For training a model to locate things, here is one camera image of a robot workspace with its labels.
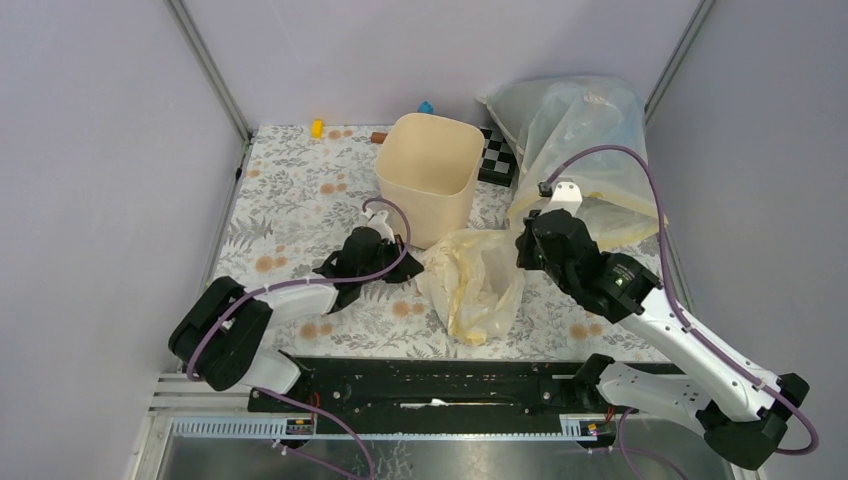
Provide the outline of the beige plastic trash bin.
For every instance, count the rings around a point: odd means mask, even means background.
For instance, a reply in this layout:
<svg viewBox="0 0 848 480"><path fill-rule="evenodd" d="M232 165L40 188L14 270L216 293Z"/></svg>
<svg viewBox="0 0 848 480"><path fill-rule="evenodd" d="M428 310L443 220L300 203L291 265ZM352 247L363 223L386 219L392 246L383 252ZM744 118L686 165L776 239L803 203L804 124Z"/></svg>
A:
<svg viewBox="0 0 848 480"><path fill-rule="evenodd" d="M400 117L379 149L382 197L406 215L408 244L428 249L470 219L485 138L470 124L424 113Z"/></svg>

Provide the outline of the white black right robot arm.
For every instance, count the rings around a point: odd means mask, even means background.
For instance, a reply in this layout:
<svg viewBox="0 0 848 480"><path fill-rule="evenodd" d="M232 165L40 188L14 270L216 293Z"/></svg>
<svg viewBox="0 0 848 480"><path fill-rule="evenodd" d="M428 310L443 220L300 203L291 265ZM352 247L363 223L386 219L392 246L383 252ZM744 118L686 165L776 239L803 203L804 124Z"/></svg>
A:
<svg viewBox="0 0 848 480"><path fill-rule="evenodd" d="M601 251L564 209L531 211L516 247L519 268L545 272L579 306L648 341L690 378L683 384L593 354L574 376L579 407L597 412L609 403L661 416L747 470L783 451L809 391L804 379L756 367L689 317L671 285L629 255Z"/></svg>

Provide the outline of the yellow translucent trash bag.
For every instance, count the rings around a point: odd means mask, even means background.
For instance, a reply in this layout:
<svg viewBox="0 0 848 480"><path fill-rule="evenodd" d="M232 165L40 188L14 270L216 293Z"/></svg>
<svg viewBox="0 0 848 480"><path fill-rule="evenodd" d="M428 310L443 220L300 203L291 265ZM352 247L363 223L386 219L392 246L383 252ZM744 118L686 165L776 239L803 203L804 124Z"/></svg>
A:
<svg viewBox="0 0 848 480"><path fill-rule="evenodd" d="M480 346L512 329L525 288L517 238L513 230L457 230L421 255L416 287L451 337Z"/></svg>

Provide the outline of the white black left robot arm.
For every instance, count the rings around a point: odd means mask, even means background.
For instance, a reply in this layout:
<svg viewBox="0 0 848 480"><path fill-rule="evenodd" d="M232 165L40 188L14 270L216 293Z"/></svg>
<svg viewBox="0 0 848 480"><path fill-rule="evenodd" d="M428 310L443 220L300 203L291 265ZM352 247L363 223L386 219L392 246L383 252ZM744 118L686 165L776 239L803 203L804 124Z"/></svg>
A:
<svg viewBox="0 0 848 480"><path fill-rule="evenodd" d="M172 332L168 348L192 379L215 391L237 384L265 388L282 408L296 411L309 401L308 381L293 360L260 346L273 313L285 319L336 313L367 283L404 283L423 270L400 236L357 227L302 279L252 292L229 276L215 279Z"/></svg>

